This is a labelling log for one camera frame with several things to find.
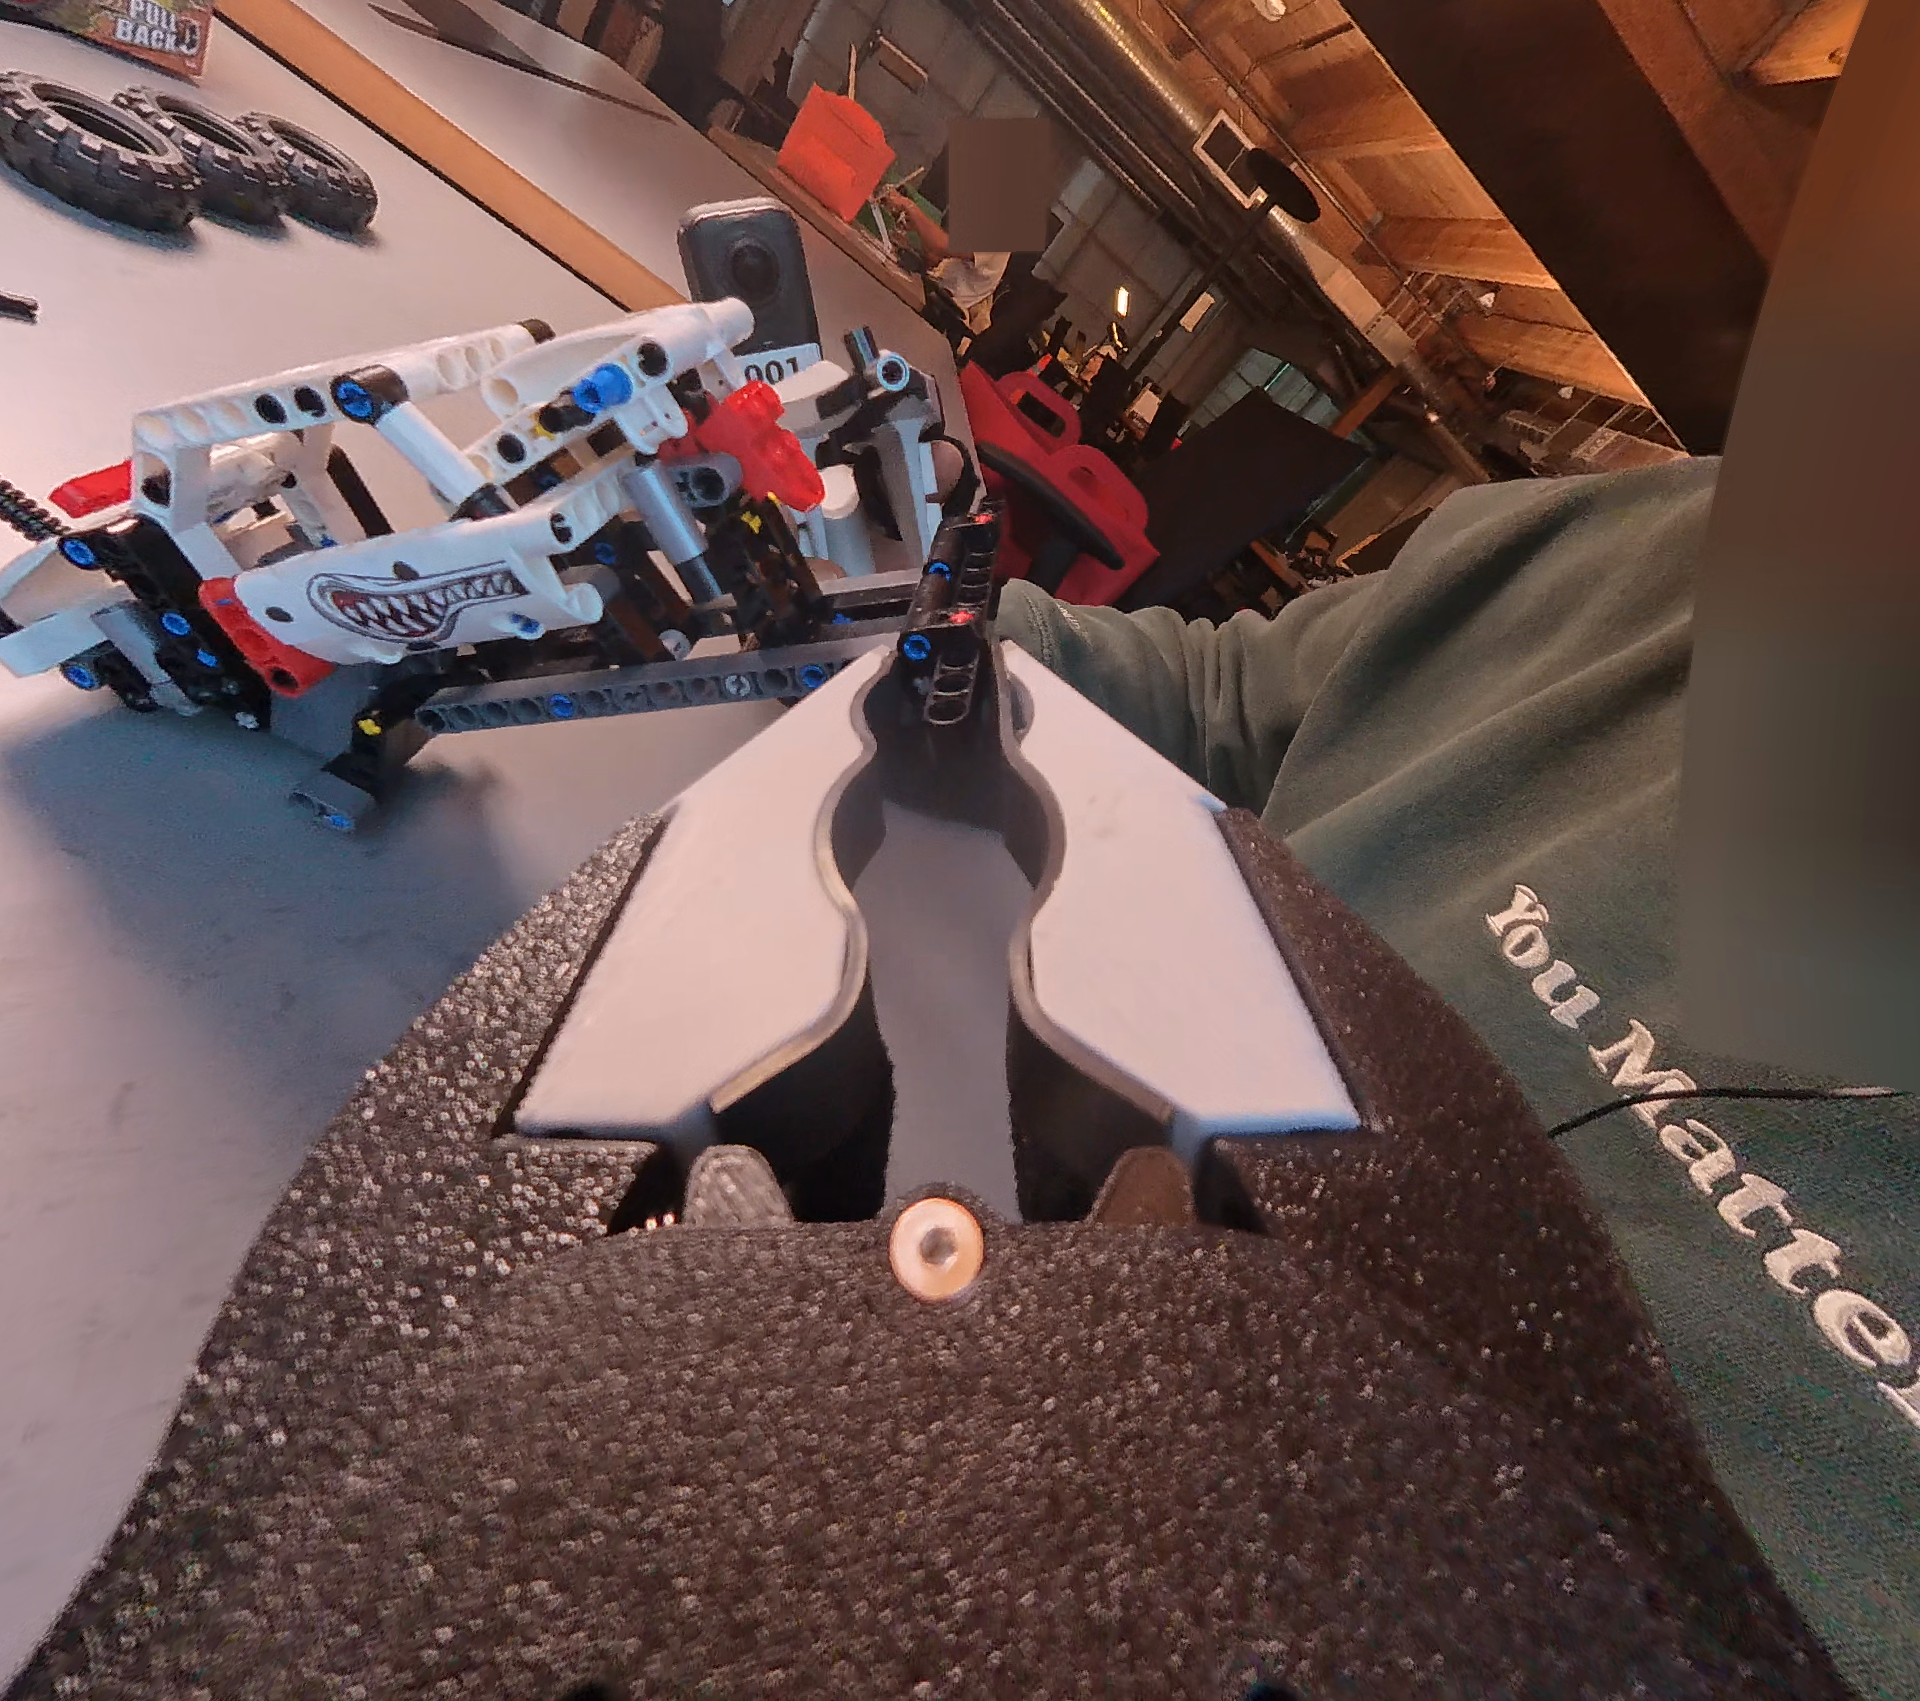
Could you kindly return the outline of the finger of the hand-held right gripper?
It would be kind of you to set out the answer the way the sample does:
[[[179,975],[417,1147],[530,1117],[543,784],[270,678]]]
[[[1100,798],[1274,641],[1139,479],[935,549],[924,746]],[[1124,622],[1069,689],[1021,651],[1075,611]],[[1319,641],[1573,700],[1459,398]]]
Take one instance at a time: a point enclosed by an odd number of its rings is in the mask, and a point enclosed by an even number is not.
[[[945,440],[940,392],[905,368],[897,392],[866,375],[818,368],[818,467],[854,473],[882,566],[924,566],[945,518],[932,445]]]

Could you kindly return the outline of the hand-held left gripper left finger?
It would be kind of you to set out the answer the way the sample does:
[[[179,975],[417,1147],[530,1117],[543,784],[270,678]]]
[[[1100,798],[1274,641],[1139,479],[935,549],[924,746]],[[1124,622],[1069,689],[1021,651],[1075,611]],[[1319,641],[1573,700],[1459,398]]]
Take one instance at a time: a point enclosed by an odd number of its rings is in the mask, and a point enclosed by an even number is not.
[[[515,1109],[526,1135],[703,1143],[825,1042],[866,977],[832,814],[875,740],[869,651],[713,765],[661,829]]]

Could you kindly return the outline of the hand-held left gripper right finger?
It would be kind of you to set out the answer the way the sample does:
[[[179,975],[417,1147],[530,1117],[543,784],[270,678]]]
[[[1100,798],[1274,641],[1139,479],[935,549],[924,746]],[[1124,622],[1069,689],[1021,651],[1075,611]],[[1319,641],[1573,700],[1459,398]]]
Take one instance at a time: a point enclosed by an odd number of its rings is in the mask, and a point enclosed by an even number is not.
[[[1006,759],[1042,806],[1013,949],[1021,1135],[1356,1130],[1359,1109],[1241,872],[1222,800],[1024,651]]]

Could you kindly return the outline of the white toy brick truck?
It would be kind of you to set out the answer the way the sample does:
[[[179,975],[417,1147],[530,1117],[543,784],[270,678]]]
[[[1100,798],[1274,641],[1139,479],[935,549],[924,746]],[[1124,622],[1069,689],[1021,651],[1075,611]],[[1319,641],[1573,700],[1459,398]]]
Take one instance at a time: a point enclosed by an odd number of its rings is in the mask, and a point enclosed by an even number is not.
[[[441,733],[794,703],[905,629],[854,473],[818,467],[818,368],[736,366],[739,301],[567,334],[515,322],[197,392],[131,456],[4,485],[4,667],[135,714],[220,714],[319,759],[352,831]],[[932,445],[968,503],[962,440]]]

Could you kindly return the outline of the person's right forearm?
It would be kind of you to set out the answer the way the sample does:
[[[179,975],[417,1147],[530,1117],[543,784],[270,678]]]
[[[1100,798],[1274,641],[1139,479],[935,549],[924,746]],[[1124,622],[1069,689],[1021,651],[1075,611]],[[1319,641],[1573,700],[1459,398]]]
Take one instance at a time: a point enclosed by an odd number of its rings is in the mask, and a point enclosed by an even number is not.
[[[1381,578],[1297,599],[1278,618],[1186,621],[1159,606],[1069,606],[1006,581],[995,633],[1038,655],[1135,739],[1274,833],[1314,821],[1309,778],[1286,765],[1309,706],[1374,608]]]

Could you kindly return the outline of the grey desk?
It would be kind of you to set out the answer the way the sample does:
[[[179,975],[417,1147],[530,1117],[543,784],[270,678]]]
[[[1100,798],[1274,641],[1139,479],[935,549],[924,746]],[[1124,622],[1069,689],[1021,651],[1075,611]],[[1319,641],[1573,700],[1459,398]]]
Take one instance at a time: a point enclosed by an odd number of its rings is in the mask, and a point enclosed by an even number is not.
[[[4,174],[4,474],[116,463],[138,409],[352,346],[613,312],[498,217],[230,31],[204,95],[370,167],[355,243],[131,234]],[[4,1674],[145,1477],[286,1182],[363,1072],[631,814],[776,722],[643,714],[430,746],[366,833],[300,758],[211,717],[4,681]]]

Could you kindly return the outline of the orange plastic bin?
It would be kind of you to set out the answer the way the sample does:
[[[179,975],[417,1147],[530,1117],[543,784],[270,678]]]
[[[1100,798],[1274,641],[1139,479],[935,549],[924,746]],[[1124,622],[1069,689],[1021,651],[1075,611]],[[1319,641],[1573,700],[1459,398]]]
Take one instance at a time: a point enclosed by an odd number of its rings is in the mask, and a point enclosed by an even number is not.
[[[854,222],[895,163],[877,120],[850,95],[812,86],[780,145],[780,169]]]

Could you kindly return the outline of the white table with wood edge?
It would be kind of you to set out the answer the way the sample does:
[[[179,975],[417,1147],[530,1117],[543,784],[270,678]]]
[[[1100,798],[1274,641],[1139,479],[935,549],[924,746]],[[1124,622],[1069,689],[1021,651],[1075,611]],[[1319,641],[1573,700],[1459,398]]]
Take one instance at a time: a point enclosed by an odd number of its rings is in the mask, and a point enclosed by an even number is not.
[[[924,372],[953,368],[923,293],[773,163],[706,136],[629,71],[495,0],[218,0],[230,34],[300,71],[624,307],[683,293],[677,222],[776,198],[798,219],[824,344],[872,329]]]

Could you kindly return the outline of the red chair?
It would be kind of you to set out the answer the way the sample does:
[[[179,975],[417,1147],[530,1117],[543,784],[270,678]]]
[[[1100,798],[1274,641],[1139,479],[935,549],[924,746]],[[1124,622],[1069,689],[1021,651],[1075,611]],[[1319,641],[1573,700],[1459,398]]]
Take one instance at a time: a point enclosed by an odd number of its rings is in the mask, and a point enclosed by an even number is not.
[[[1002,504],[999,574],[1068,604],[1115,606],[1159,560],[1142,490],[1080,442],[1079,409],[1035,372],[958,375],[975,459]]]

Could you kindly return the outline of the black toy rubber tyre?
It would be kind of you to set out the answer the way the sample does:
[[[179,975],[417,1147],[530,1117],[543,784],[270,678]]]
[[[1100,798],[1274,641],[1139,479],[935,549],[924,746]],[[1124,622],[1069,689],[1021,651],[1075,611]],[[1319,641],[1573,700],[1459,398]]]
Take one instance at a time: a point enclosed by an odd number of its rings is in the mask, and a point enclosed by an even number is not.
[[[271,226],[288,209],[292,178],[264,128],[225,119],[197,98],[145,86],[130,86],[112,102],[183,154],[201,180],[207,215]]]
[[[196,165],[122,105],[49,77],[4,75],[4,158],[111,222],[179,234],[204,209]]]
[[[380,212],[380,191],[359,163],[314,128],[266,109],[241,113],[233,124],[274,156],[292,215],[345,235],[359,235],[370,228]]]

